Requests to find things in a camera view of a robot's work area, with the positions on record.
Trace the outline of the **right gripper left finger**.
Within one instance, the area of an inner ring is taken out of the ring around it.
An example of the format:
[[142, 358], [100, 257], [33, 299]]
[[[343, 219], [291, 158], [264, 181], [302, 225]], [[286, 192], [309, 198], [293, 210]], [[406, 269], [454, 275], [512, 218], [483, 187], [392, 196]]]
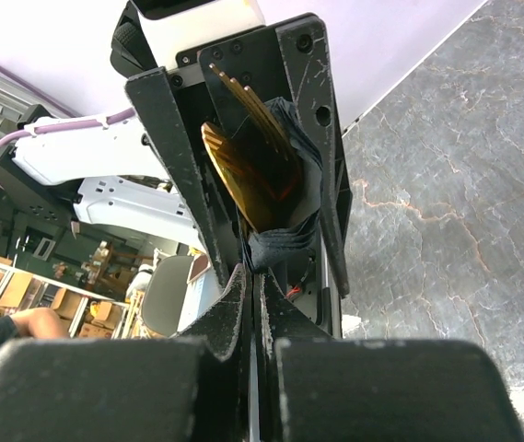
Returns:
[[241, 441], [250, 273], [163, 339], [13, 340], [0, 347], [0, 441]]

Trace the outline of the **black paper napkin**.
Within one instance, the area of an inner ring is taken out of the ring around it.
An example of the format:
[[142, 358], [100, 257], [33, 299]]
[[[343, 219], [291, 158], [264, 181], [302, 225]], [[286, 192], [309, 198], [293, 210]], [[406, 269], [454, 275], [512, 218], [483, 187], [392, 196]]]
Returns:
[[260, 196], [246, 207], [262, 216], [262, 228], [252, 228], [242, 239], [244, 259], [255, 273], [313, 246], [323, 189], [320, 150], [304, 131], [295, 105], [276, 98], [265, 106], [285, 129], [295, 158], [278, 155], [250, 118], [234, 138], [238, 158], [245, 162], [243, 183]]

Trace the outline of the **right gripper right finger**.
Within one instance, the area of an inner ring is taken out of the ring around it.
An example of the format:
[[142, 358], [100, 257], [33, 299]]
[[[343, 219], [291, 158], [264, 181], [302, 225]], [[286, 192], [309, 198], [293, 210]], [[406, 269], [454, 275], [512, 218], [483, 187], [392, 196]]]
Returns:
[[256, 279], [265, 441], [522, 441], [491, 357], [461, 340], [339, 340]]

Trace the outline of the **gold spoon green handle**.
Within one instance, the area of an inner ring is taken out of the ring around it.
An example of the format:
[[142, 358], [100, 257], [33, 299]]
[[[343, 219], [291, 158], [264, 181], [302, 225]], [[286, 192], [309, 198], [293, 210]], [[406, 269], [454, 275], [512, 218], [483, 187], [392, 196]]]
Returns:
[[233, 136], [205, 122], [201, 135], [217, 174], [253, 230], [261, 233], [293, 224], [303, 184], [303, 168], [293, 151], [285, 161], [248, 120]]

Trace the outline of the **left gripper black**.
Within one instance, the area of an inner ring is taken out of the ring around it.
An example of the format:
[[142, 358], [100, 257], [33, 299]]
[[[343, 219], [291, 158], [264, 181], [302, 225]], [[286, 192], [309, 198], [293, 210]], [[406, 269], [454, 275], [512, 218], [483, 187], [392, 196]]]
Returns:
[[[344, 244], [352, 191], [325, 23], [318, 17], [295, 17], [261, 25], [179, 52], [176, 59], [178, 69], [168, 74], [159, 67], [132, 76], [124, 89], [189, 209], [219, 285], [226, 286], [236, 266], [242, 265], [250, 275], [272, 275], [286, 297], [319, 294], [331, 266], [339, 296], [346, 297], [350, 283]], [[322, 159], [321, 209], [313, 246], [260, 273], [244, 259], [242, 239], [251, 227], [217, 174], [201, 136], [205, 122], [233, 136], [250, 115], [209, 64], [251, 87], [264, 104], [276, 98], [292, 102]]]

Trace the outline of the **gold fork green handle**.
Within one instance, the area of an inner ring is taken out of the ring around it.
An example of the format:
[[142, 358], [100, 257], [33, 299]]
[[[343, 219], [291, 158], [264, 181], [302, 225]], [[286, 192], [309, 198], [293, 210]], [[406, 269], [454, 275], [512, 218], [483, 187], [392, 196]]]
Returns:
[[249, 86], [242, 86], [235, 77], [228, 76], [215, 64], [209, 64], [208, 67], [248, 111], [251, 120], [261, 131], [265, 141], [271, 145], [274, 151], [281, 155], [285, 161], [289, 161], [293, 154], [285, 130], [259, 99], [253, 89]]

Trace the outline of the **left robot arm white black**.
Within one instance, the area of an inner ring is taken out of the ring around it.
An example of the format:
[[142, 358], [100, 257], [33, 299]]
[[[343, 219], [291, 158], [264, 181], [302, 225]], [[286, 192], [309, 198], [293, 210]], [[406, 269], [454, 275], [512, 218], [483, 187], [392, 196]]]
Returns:
[[326, 258], [349, 291], [352, 194], [327, 29], [212, 6], [130, 3], [111, 65], [131, 106], [57, 119], [30, 107], [0, 141], [0, 186], [63, 226], [124, 227], [204, 250], [218, 282]]

